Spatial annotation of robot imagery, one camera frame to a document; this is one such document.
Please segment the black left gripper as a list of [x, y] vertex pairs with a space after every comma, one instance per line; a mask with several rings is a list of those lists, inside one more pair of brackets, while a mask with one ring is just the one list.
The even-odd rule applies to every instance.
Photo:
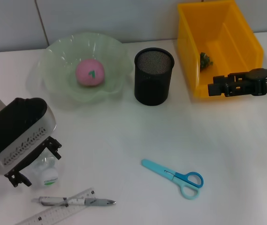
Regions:
[[61, 148], [62, 145], [54, 138], [48, 137], [45, 141], [43, 141], [40, 145], [38, 145], [31, 153], [29, 153], [24, 159], [21, 160], [12, 170], [6, 173], [4, 176], [8, 178], [11, 184], [14, 187], [17, 187], [18, 184], [24, 184], [27, 187], [30, 187], [32, 183], [30, 180], [20, 173], [20, 171], [27, 166], [29, 166], [37, 157], [42, 153], [42, 151], [47, 148], [57, 160], [61, 159], [61, 155], [58, 153], [58, 149]]

